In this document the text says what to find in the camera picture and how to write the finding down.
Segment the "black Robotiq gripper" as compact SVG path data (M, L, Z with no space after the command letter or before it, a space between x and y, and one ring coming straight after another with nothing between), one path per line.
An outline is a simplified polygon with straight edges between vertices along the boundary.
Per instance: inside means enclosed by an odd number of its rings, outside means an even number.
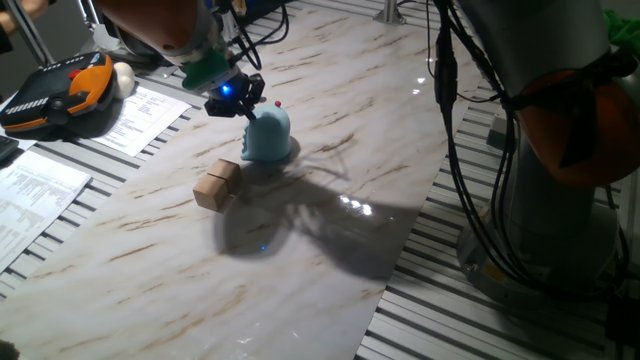
M259 73L249 77L238 72L209 91L204 108L212 117L243 116L253 121L256 119L254 108L261 101L264 87L265 81Z

